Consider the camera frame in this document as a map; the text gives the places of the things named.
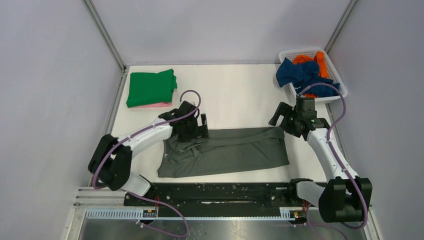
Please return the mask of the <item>grey t-shirt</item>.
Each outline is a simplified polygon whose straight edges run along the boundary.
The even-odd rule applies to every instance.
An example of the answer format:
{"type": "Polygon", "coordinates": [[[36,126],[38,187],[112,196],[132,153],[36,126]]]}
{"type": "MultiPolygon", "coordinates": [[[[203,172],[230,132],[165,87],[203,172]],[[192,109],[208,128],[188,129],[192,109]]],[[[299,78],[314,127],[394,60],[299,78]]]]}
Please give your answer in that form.
{"type": "Polygon", "coordinates": [[[160,178],[186,178],[257,171],[289,165],[279,127],[211,129],[208,138],[164,141],[160,178]]]}

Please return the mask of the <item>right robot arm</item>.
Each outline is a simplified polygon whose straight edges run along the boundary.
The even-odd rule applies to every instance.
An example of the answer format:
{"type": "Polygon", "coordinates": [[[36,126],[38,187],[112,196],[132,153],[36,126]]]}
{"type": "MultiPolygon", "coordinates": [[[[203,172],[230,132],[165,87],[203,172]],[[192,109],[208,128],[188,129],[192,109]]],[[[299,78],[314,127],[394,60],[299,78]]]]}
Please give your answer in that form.
{"type": "Polygon", "coordinates": [[[331,136],[331,126],[317,116],[314,98],[298,97],[294,106],[280,102],[269,125],[277,126],[279,118],[285,133],[303,138],[312,148],[327,180],[326,186],[320,186],[311,179],[292,179],[287,201],[293,206],[307,201],[318,208],[326,223],[360,222],[364,227],[373,185],[347,163],[331,136]]]}

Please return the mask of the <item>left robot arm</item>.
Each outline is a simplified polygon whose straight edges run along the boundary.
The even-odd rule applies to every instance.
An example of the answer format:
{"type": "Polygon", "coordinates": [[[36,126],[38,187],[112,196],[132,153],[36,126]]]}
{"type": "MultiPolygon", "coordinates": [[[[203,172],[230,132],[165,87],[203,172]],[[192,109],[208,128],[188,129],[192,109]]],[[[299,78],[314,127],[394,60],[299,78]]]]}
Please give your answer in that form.
{"type": "Polygon", "coordinates": [[[152,184],[131,171],[132,160],[154,144],[171,137],[180,143],[207,139],[206,114],[200,113],[192,103],[183,101],[179,108],[160,114],[139,130],[119,137],[111,134],[102,136],[88,164],[88,171],[93,175],[92,182],[100,181],[99,188],[136,194],[136,199],[144,206],[152,204],[155,200],[152,184]]]}

